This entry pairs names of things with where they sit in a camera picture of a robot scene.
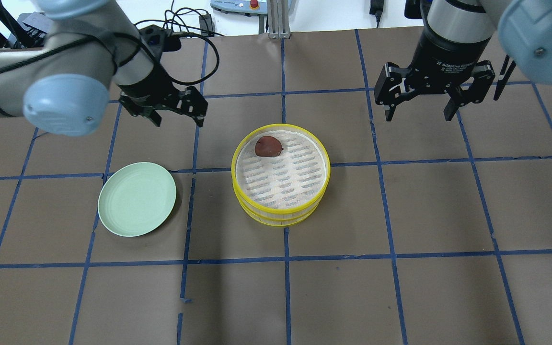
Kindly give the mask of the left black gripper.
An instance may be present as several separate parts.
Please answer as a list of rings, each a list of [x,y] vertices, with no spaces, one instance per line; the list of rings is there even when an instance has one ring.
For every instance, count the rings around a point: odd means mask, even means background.
[[[179,90],[160,61],[163,52],[177,52],[182,48],[182,36],[170,36],[166,29],[149,26],[140,29],[138,37],[125,33],[119,33],[119,37],[136,44],[133,55],[121,62],[119,70],[131,65],[138,57],[148,59],[148,73],[142,80],[120,86],[119,102],[129,114],[147,118],[160,127],[162,117],[158,111],[172,111],[194,118],[195,124],[203,127],[208,102],[188,81],[184,82],[186,88]]]

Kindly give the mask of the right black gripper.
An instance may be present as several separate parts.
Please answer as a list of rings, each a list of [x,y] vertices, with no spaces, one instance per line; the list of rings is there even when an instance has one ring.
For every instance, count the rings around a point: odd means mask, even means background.
[[[463,105],[481,103],[495,80],[491,62],[481,61],[488,43],[453,42],[423,29],[410,65],[386,63],[375,84],[374,100],[385,107],[386,121],[392,121],[398,104],[418,95],[450,94],[454,99],[443,109],[447,122]]]

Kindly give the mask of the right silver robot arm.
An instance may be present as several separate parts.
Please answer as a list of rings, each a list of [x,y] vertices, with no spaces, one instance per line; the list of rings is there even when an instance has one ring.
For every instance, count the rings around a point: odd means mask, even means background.
[[[401,103],[441,94],[450,121],[493,83],[498,100],[515,68],[552,85],[552,0],[408,0],[404,15],[424,27],[410,65],[386,63],[375,84],[387,121]]]

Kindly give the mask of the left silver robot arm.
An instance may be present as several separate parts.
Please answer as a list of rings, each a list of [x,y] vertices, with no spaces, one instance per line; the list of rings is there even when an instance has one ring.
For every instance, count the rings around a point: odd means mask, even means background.
[[[160,53],[114,0],[40,0],[53,21],[43,48],[0,49],[0,118],[24,117],[55,135],[86,136],[103,120],[110,85],[133,116],[159,111],[202,127],[208,103],[195,81],[169,76]]]

